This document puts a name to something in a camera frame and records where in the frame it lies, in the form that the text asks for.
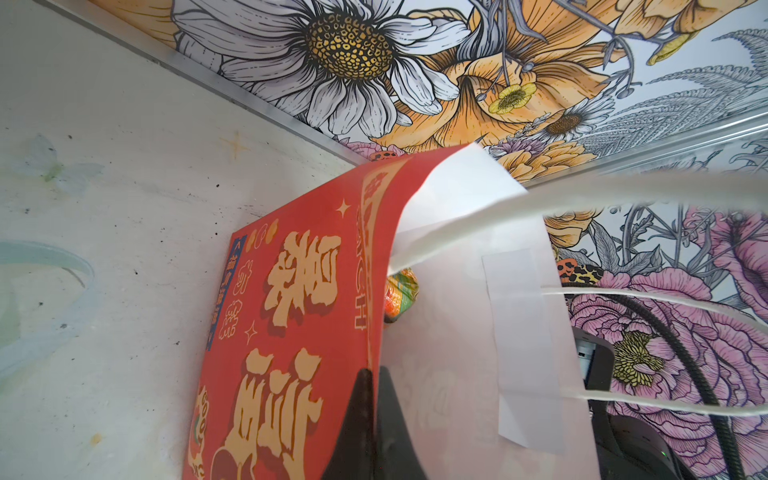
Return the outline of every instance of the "white cord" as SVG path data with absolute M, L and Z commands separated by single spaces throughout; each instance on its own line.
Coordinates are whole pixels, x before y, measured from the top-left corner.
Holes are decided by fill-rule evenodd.
M 660 171 L 646 174 L 566 178 L 536 187 L 453 220 L 427 233 L 389 259 L 388 275 L 416 265 L 474 233 L 527 217 L 598 205 L 639 202 L 688 202 L 731 210 L 768 210 L 768 188 L 756 175 L 715 175 Z
M 686 305 L 686 306 L 692 306 L 695 308 L 701 308 L 702 310 L 707 310 L 709 312 L 715 312 L 720 313 L 721 315 L 729 316 L 734 320 L 737 320 L 744 325 L 750 326 L 757 330 L 758 332 L 763 333 L 764 335 L 768 336 L 768 325 L 765 323 L 758 322 L 751 316 L 747 315 L 744 312 L 740 312 L 739 310 L 736 310 L 735 308 L 720 305 L 719 303 L 715 302 L 704 302 L 702 300 L 694 300 L 691 298 L 685 298 L 681 296 L 674 296 L 674 295 L 667 295 L 664 293 L 656 293 L 656 292 L 640 292 L 637 290 L 623 290 L 618 288 L 600 288 L 600 287 L 589 287 L 589 286 L 563 286 L 563 287 L 545 287 L 541 289 L 542 293 L 544 295 L 565 295 L 566 293 L 575 293 L 575 294 L 581 294 L 581 293 L 593 293 L 593 294 L 609 294 L 609 295 L 624 295 L 624 296 L 633 296 L 637 298 L 650 298 L 653 300 L 661 300 L 662 302 L 669 302 L 669 303 L 679 303 L 680 305 Z
M 602 390 L 563 390 L 561 394 L 566 398 L 584 400 L 602 400 L 604 402 L 624 402 L 633 405 L 659 407 L 660 409 L 675 410 L 677 412 L 700 413 L 701 415 L 719 415 L 723 417 L 754 417 L 768 414 L 768 405 L 746 407 L 723 407 L 714 405 L 702 405 L 700 403 L 685 403 L 679 400 L 649 399 L 627 395 L 625 393 L 603 392 Z

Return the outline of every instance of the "colorful candy wrapper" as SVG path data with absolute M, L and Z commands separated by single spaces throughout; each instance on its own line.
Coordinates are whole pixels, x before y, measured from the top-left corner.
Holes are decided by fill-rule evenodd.
M 416 301 L 419 281 L 413 270 L 406 268 L 387 277 L 384 292 L 384 322 L 394 323 Z

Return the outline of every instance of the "black cable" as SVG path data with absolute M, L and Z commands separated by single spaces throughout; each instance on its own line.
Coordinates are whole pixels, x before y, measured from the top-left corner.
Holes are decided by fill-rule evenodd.
M 589 286 L 594 285 L 588 283 L 579 282 L 565 282 L 562 286 Z M 677 358 L 683 363 L 690 379 L 694 382 L 696 390 L 699 391 L 701 401 L 705 405 L 720 406 L 720 402 L 717 400 L 715 392 L 712 390 L 712 386 L 707 381 L 703 372 L 694 361 L 694 358 L 690 356 L 688 350 L 686 350 L 683 343 L 675 336 L 668 326 L 659 320 L 653 313 L 650 312 L 642 304 L 628 299 L 622 295 L 609 295 L 606 293 L 599 293 L 599 295 L 608 298 L 609 300 L 626 306 L 629 310 L 635 312 L 639 317 L 648 322 L 648 325 L 666 341 L 672 351 L 677 355 Z M 728 476 L 730 480 L 744 480 L 744 467 L 741 464 L 741 457 L 739 456 L 739 446 L 736 443 L 736 436 L 733 434 L 733 430 L 730 427 L 728 417 L 721 415 L 710 415 L 712 426 L 717 436 L 717 441 L 720 443 L 720 450 L 723 451 L 723 460 L 725 461 L 726 468 L 728 470 Z

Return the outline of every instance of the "shopping bag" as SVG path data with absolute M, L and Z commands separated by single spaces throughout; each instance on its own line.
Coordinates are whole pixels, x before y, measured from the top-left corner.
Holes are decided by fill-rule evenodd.
M 540 217 L 413 266 L 419 297 L 383 329 L 393 246 L 524 192 L 470 145 L 357 167 L 237 231 L 184 479 L 369 478 L 382 366 L 428 477 L 594 478 L 586 402 L 558 395 L 581 377 L 538 293 L 559 284 Z

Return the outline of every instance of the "pink peony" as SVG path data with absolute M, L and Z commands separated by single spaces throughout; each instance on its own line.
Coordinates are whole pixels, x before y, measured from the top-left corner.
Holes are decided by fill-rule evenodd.
M 674 268 L 633 277 L 606 272 L 598 286 L 712 300 L 710 289 L 701 279 Z M 722 404 L 761 405 L 768 399 L 768 339 L 761 333 L 719 313 L 656 300 L 637 301 L 678 335 Z M 700 401 L 698 391 L 672 349 L 624 306 L 595 295 L 578 296 L 571 303 L 571 322 L 614 344 L 616 364 L 612 390 L 692 403 Z M 712 477 L 725 472 L 720 446 L 705 415 L 624 403 L 615 403 L 611 412 L 653 425 L 695 475 Z M 768 415 L 734 418 L 733 431 L 746 474 L 766 470 Z
M 762 214 L 724 214 L 691 207 L 683 225 L 694 231 L 699 247 L 705 242 L 704 220 L 710 227 L 714 265 L 736 280 L 741 299 L 768 321 L 768 219 Z
M 387 148 L 382 148 L 381 145 L 373 142 L 368 143 L 364 141 L 349 141 L 349 138 L 342 138 L 339 140 L 339 143 L 370 161 L 407 155 L 406 151 L 400 149 L 397 145 L 389 145 Z

